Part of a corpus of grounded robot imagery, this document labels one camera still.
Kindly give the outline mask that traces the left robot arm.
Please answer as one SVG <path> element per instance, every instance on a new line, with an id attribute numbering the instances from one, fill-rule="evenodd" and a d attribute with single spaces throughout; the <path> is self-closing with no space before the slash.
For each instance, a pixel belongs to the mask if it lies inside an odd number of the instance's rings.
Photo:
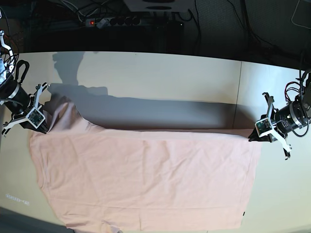
<path id="1" fill-rule="evenodd" d="M 292 146 L 287 143 L 288 133 L 302 138 L 311 130 L 311 70 L 300 72 L 296 82 L 285 86 L 286 106 L 282 109 L 274 107 L 273 96 L 267 92 L 262 95 L 268 105 L 267 113 L 255 123 L 248 141 L 278 141 L 283 147 L 285 159 L 289 159 Z"/>

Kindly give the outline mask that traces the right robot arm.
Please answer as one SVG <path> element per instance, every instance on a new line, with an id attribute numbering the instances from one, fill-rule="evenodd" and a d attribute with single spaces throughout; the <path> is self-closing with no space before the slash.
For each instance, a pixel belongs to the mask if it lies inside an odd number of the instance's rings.
<path id="1" fill-rule="evenodd" d="M 28 94 L 22 83 L 29 70 L 30 64 L 19 59 L 19 53 L 13 52 L 12 47 L 5 42 L 14 44 L 14 40 L 4 30 L 0 31 L 0 47 L 4 49 L 1 55 L 7 55 L 7 60 L 0 60 L 0 104 L 11 112 L 11 120 L 5 122 L 1 134 L 6 136 L 16 125 L 24 129 L 46 134 L 48 126 L 43 114 L 43 105 L 39 97 L 50 85 L 38 84 L 33 94 Z"/>

